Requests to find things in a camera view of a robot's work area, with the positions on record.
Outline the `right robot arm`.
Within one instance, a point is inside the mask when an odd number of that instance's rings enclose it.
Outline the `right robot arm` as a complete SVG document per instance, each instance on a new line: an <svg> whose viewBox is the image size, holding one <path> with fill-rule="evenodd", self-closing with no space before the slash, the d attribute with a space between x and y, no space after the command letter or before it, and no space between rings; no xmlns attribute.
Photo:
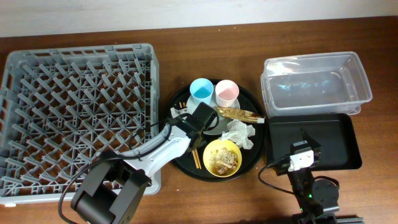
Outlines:
<svg viewBox="0 0 398 224"><path fill-rule="evenodd" d="M301 213L292 216L293 223L364 223L360 217L338 218L340 183L331 177L313 176L311 169L320 159L322 147L304 130L303 140L290 145L290 153L277 162L277 174L287 175Z"/></svg>

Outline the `yellow bowl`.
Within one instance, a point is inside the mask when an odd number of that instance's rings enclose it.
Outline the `yellow bowl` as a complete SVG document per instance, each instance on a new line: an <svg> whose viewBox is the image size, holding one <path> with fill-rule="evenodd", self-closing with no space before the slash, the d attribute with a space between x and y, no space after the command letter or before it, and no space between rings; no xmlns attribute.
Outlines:
<svg viewBox="0 0 398 224"><path fill-rule="evenodd" d="M220 175L216 175L211 171L210 165L209 165L209 158L210 158L210 154L212 151L216 150L216 149L221 149L223 147L226 147L227 149L229 149L230 151L233 151L234 153L236 153L238 155L238 167L237 169L231 173L230 175L227 176L220 176ZM206 169L213 174L216 177L221 177L221 178L226 178L226 177L231 177L232 175L234 175L235 173L237 173L237 171L239 170L239 168L241 167L242 164L242 154L241 151L239 149L239 147L232 141L229 140L225 140L225 141L220 141L220 140L214 140L212 142L210 142L207 147L205 148L205 150L203 151L203 163L206 167Z"/></svg>

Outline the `wooden chopstick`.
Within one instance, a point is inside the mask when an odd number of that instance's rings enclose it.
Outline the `wooden chopstick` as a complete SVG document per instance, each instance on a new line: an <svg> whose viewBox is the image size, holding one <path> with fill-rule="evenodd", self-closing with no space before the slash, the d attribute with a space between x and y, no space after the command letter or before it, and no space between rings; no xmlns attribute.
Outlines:
<svg viewBox="0 0 398 224"><path fill-rule="evenodd" d="M187 107L186 102L183 102L182 106L183 106L183 112L190 114L190 110ZM202 169L198 151L196 149L190 148L190 154L193 156L196 169Z"/></svg>
<svg viewBox="0 0 398 224"><path fill-rule="evenodd" d="M183 103L179 102L179 106L180 106L180 108L182 110L184 110L184 112L186 112L188 110L187 107L186 107L186 102L183 102ZM196 168L197 169L201 169L201 164L200 164L196 149L192 151L192 156L193 156L193 160L195 162Z"/></svg>

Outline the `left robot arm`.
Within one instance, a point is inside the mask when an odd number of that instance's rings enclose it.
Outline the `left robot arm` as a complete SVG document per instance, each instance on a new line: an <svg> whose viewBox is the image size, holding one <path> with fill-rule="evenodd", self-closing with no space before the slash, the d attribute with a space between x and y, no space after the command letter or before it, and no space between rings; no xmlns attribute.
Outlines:
<svg viewBox="0 0 398 224"><path fill-rule="evenodd" d="M217 112L200 103L192 114L168 118L163 130L136 149L99 159L76 174L85 178L71 208L87 223L130 223L152 176L168 162L204 144L203 134Z"/></svg>

